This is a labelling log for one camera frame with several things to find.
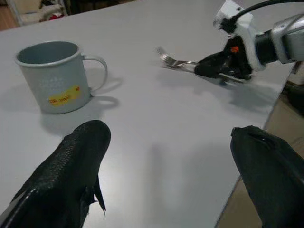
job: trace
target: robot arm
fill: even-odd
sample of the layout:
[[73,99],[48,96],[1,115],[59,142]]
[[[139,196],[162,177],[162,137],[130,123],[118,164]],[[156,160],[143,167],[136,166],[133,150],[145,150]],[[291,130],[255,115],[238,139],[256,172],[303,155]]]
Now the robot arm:
[[267,63],[304,61],[304,13],[280,21],[263,33],[256,30],[252,14],[246,11],[231,0],[225,1],[213,25],[231,39],[222,52],[199,62],[194,70],[197,75],[244,82],[251,78],[252,71],[264,70]]

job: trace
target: silver fork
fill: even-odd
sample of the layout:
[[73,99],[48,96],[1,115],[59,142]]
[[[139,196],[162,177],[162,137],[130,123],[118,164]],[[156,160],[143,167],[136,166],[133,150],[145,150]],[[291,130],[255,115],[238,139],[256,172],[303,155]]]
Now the silver fork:
[[198,65],[199,63],[193,62],[193,61],[182,61],[182,60],[176,60],[169,56],[169,54],[161,47],[159,46],[156,48],[157,53],[160,55],[161,61],[167,66],[171,68],[178,68],[182,65],[186,64],[192,64],[192,65]]
[[[158,48],[156,48],[157,53],[160,55],[161,61],[170,68],[179,68],[183,65],[186,64],[192,64],[192,65],[199,65],[199,63],[197,62],[193,62],[193,61],[182,61],[182,60],[176,60],[174,58],[172,58],[171,56],[169,56],[169,54],[161,47],[159,46]],[[225,75],[222,73],[218,74],[219,78],[222,78],[224,81],[233,81],[233,82],[238,82],[238,83],[245,83],[246,80],[244,79],[239,79],[239,78],[235,78],[229,75]]]

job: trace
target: fork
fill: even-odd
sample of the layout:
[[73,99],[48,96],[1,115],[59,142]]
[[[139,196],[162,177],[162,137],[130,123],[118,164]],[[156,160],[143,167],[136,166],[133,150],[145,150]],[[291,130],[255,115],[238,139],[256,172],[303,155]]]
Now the fork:
[[176,60],[169,56],[169,54],[161,47],[159,46],[156,48],[157,53],[160,55],[161,61],[167,66],[171,68],[178,68],[182,65],[186,64],[192,64],[192,65],[198,65],[199,63],[193,62],[193,61],[182,61],[182,60]]

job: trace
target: black cable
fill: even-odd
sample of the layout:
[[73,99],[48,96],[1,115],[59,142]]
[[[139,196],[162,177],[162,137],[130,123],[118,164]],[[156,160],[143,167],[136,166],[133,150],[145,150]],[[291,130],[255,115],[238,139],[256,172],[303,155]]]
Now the black cable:
[[261,7],[270,6],[270,5],[279,4],[279,3],[289,3],[289,2],[304,2],[304,0],[269,0],[269,1],[261,2],[259,4],[256,4],[256,5],[253,5],[251,7],[244,9],[243,11],[239,12],[237,15],[234,15],[230,19],[224,18],[221,23],[221,28],[224,31],[226,31],[227,33],[233,33],[234,30],[237,28],[236,22],[237,22],[238,18],[240,18],[244,14],[251,12],[253,10],[256,10],[258,8],[261,8]]
[[251,12],[253,10],[256,10],[258,8],[262,8],[265,6],[270,6],[270,5],[274,5],[274,4],[280,4],[280,3],[289,3],[289,2],[304,2],[304,0],[269,0],[269,1],[264,1],[261,2],[259,4],[253,5],[251,7],[248,7],[246,9],[244,9],[243,11],[239,12],[237,15],[233,16],[230,19],[230,22],[236,22],[238,18],[240,18],[241,16],[243,16],[244,14]]

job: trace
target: table surface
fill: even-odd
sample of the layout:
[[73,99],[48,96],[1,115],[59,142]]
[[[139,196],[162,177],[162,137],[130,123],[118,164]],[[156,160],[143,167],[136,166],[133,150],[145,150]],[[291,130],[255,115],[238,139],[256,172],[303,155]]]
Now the table surface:
[[[257,0],[237,3],[249,7]],[[270,64],[250,84],[220,86],[162,68],[154,48],[200,60],[227,35],[212,27],[221,0],[139,0],[0,33],[0,212],[62,137],[100,119],[112,132],[99,178],[107,214],[90,208],[85,227],[212,227],[239,176],[233,127],[263,127],[290,65]],[[255,11],[257,26],[303,11],[303,4]],[[109,83],[83,108],[42,114],[14,54],[45,40],[71,40],[105,58]],[[102,69],[85,64],[91,83]]]

